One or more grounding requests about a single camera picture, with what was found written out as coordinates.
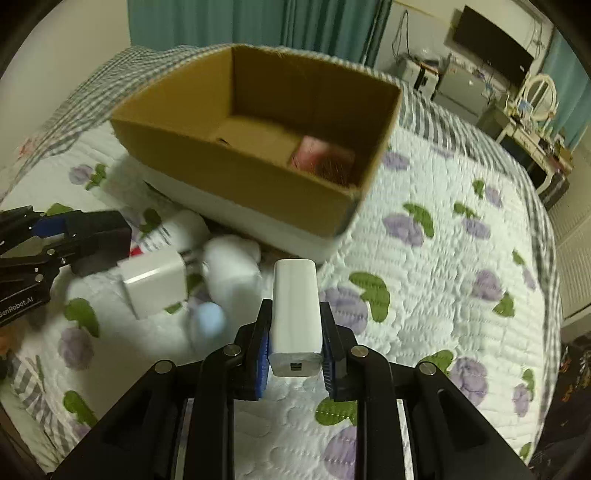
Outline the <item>light blue round object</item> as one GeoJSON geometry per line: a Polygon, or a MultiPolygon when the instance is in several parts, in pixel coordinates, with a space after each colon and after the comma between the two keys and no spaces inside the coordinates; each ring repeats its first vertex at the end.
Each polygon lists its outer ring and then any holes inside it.
{"type": "Polygon", "coordinates": [[[195,348],[221,342],[225,327],[224,312],[217,304],[204,302],[193,305],[190,309],[188,334],[195,348]]]}

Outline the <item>white bottle red cap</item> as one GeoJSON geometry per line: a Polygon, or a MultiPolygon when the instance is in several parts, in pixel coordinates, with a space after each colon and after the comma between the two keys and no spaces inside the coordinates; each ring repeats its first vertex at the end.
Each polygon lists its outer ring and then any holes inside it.
{"type": "Polygon", "coordinates": [[[131,248],[130,256],[138,256],[164,247],[172,247],[182,253],[201,246],[209,237],[211,232],[204,218],[191,210],[181,210],[143,233],[131,248]]]}

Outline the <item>white dressing table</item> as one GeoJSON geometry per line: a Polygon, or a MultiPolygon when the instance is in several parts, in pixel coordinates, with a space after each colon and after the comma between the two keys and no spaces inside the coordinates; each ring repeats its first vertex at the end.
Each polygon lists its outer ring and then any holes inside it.
{"type": "Polygon", "coordinates": [[[555,158],[539,144],[539,138],[498,105],[489,106],[476,126],[526,170],[547,210],[554,207],[568,191],[570,184],[567,177],[560,171],[555,158]]]}

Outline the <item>brown cardboard box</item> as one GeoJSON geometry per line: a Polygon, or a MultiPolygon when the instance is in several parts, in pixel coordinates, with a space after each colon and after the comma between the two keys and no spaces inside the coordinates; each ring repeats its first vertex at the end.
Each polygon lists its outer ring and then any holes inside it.
{"type": "Polygon", "coordinates": [[[328,260],[386,151],[401,88],[315,52],[223,45],[111,115],[157,191],[281,251],[328,260]],[[339,185],[290,166],[304,136],[356,154],[339,185]]]}

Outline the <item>white louvered wardrobe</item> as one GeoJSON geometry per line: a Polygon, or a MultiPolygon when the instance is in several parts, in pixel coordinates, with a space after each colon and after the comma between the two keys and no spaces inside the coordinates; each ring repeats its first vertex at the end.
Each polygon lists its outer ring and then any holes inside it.
{"type": "Polygon", "coordinates": [[[567,320],[590,306],[590,172],[574,171],[569,188],[550,209],[567,320]]]}

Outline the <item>grey mini fridge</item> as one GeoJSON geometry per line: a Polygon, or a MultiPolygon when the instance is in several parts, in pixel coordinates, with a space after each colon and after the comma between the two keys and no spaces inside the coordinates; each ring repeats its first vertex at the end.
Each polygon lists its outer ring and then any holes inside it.
{"type": "Polygon", "coordinates": [[[455,62],[441,76],[432,101],[466,122],[476,125],[487,108],[489,94],[485,82],[455,62]]]}

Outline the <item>teal curtain left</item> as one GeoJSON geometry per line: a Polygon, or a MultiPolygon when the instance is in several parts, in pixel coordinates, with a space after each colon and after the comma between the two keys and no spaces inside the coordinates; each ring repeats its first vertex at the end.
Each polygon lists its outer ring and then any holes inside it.
{"type": "Polygon", "coordinates": [[[132,0],[133,45],[167,50],[245,43],[374,66],[392,3],[355,0],[132,0]]]}

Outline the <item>floral quilted white bedspread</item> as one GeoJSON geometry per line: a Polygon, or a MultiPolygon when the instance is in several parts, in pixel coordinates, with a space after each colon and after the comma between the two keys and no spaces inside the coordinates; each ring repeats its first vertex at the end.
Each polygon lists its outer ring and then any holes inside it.
{"type": "MultiPolygon", "coordinates": [[[[173,206],[140,178],[104,123],[38,163],[1,203],[42,212],[117,208],[132,246],[173,206]]],[[[556,383],[562,307],[549,218],[508,174],[394,129],[369,195],[318,267],[320,300],[356,339],[395,363],[432,360],[528,459],[556,383]]],[[[76,279],[20,325],[8,384],[17,428],[41,468],[57,468],[116,400],[159,359],[197,360],[189,338],[208,293],[199,265],[189,296],[138,319],[115,270],[76,279]]],[[[322,375],[270,374],[263,400],[236,404],[236,479],[353,479],[353,406],[332,405],[322,375]]]]}

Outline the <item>grey checkered bed sheet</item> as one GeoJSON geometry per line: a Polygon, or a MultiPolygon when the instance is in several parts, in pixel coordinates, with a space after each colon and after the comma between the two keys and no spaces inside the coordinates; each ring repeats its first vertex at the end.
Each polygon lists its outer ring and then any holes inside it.
{"type": "MultiPolygon", "coordinates": [[[[87,130],[105,122],[131,95],[194,59],[221,51],[221,46],[182,45],[165,51],[130,47],[101,65],[54,111],[25,142],[25,153],[14,155],[1,170],[1,195],[15,188],[42,160],[69,150],[87,130]]],[[[412,92],[403,81],[358,63],[332,58],[332,63],[392,83],[403,92],[399,124],[439,148],[464,153],[475,162],[508,177],[525,202],[533,249],[533,269],[545,301],[547,328],[560,328],[562,302],[554,230],[547,210],[526,170],[501,146],[477,127],[443,107],[412,92]]]]}

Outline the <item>black power adapter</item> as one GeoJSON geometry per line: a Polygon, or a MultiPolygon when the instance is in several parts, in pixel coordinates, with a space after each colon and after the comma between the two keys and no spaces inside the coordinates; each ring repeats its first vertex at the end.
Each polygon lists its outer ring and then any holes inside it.
{"type": "Polygon", "coordinates": [[[72,272],[79,277],[109,270],[129,255],[131,227],[117,210],[77,212],[66,226],[68,236],[79,247],[71,263],[72,272]]]}

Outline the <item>teal curtain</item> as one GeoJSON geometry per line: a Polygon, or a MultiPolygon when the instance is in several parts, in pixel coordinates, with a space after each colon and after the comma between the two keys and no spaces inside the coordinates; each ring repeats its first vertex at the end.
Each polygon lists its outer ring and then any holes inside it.
{"type": "Polygon", "coordinates": [[[542,72],[553,79],[557,90],[554,131],[563,130],[566,146],[573,149],[590,122],[590,77],[558,29],[553,32],[542,72]]]}
{"type": "Polygon", "coordinates": [[[355,0],[132,0],[133,45],[167,50],[245,43],[374,66],[392,3],[355,0]]]}

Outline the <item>white black suitcase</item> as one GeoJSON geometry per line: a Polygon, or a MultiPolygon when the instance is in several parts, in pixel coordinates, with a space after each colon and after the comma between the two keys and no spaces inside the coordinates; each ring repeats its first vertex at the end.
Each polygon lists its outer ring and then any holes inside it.
{"type": "Polygon", "coordinates": [[[431,99],[439,82],[439,72],[409,56],[401,56],[394,68],[394,76],[406,82],[410,88],[431,99]]]}

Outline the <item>white oval vanity mirror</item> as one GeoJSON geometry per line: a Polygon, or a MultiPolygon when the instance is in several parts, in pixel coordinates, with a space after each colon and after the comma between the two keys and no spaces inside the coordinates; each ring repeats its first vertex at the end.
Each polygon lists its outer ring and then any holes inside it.
{"type": "Polygon", "coordinates": [[[548,74],[530,76],[522,85],[516,100],[518,115],[526,120],[545,122],[556,115],[556,84],[548,74]]]}

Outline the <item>white charger cube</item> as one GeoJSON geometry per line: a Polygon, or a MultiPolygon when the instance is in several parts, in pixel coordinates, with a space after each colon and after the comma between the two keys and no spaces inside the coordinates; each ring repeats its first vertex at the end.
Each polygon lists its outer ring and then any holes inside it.
{"type": "Polygon", "coordinates": [[[322,319],[315,262],[274,264],[270,367],[276,377],[312,377],[322,366],[322,319]]]}
{"type": "Polygon", "coordinates": [[[204,283],[204,252],[178,252],[174,247],[141,253],[118,263],[118,273],[134,315],[144,319],[174,311],[204,283]]]}

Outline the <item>teal curtain right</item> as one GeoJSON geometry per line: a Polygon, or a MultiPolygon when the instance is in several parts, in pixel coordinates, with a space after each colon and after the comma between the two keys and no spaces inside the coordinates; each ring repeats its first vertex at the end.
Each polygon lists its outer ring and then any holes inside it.
{"type": "Polygon", "coordinates": [[[554,131],[563,130],[566,146],[573,149],[590,122],[590,77],[558,29],[553,32],[542,72],[553,79],[557,90],[554,131]]]}

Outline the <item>black wall television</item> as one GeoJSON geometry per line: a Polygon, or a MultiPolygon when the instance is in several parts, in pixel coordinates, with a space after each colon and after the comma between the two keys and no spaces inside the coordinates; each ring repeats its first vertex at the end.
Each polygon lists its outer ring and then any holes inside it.
{"type": "Polygon", "coordinates": [[[464,7],[452,39],[515,87],[522,85],[534,61],[513,37],[469,6],[464,7]]]}

